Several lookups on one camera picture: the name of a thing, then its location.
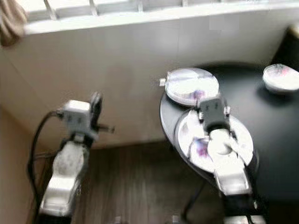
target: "curtain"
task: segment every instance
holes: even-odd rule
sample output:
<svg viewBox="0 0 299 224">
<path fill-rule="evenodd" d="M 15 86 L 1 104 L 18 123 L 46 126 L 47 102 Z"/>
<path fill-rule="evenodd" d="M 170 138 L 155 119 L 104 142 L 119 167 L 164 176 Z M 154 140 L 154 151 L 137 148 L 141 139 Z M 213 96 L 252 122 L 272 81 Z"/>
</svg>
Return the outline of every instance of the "curtain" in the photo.
<svg viewBox="0 0 299 224">
<path fill-rule="evenodd" d="M 15 44 L 24 35 L 25 10 L 15 0 L 0 0 L 0 43 Z"/>
</svg>

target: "black cylinder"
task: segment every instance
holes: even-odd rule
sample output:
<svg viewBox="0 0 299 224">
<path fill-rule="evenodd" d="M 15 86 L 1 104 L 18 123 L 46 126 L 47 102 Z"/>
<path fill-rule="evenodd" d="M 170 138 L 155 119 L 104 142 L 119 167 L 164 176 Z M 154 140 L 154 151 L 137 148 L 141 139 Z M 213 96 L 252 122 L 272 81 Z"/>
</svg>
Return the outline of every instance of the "black cylinder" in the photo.
<svg viewBox="0 0 299 224">
<path fill-rule="evenodd" d="M 299 71 L 299 24 L 290 26 L 271 64 L 284 64 Z"/>
</svg>

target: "black round table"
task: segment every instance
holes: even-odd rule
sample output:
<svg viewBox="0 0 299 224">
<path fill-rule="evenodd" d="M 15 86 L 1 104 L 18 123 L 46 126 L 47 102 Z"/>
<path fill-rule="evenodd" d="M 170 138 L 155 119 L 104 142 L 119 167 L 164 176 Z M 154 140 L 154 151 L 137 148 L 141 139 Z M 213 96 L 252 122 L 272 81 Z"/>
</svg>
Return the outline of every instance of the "black round table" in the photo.
<svg viewBox="0 0 299 224">
<path fill-rule="evenodd" d="M 269 93 L 262 81 L 264 67 L 239 63 L 203 69 L 217 77 L 231 114 L 252 136 L 260 159 L 256 177 L 259 195 L 275 201 L 299 200 L 299 93 L 289 96 Z M 213 175 L 190 163 L 176 144 L 176 123 L 186 110 L 166 94 L 162 96 L 160 119 L 164 133 L 185 162 L 215 185 Z"/>
</svg>

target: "petri dish lid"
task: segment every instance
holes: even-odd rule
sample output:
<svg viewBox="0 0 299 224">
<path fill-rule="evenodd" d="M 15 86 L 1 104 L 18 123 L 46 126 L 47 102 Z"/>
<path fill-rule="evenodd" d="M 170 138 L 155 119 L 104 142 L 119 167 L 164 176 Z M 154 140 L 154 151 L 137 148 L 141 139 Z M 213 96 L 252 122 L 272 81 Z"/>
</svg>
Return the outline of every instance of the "petri dish lid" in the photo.
<svg viewBox="0 0 299 224">
<path fill-rule="evenodd" d="M 195 106 L 202 98 L 214 97 L 219 83 L 210 72 L 198 68 L 182 68 L 168 73 L 165 90 L 175 102 Z"/>
<path fill-rule="evenodd" d="M 273 64 L 263 71 L 266 88 L 276 92 L 294 92 L 299 90 L 299 72 L 283 65 Z"/>
</svg>

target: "wooden floor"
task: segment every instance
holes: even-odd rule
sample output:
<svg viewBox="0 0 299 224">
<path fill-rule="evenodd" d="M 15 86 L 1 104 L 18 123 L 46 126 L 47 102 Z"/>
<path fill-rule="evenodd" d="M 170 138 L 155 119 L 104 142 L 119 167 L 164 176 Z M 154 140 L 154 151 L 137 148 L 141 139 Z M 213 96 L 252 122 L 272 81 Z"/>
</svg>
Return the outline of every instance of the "wooden floor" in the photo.
<svg viewBox="0 0 299 224">
<path fill-rule="evenodd" d="M 203 179 L 165 142 L 92 150 L 73 224 L 171 223 Z M 207 183 L 189 215 L 196 224 L 222 223 L 218 192 Z"/>
</svg>

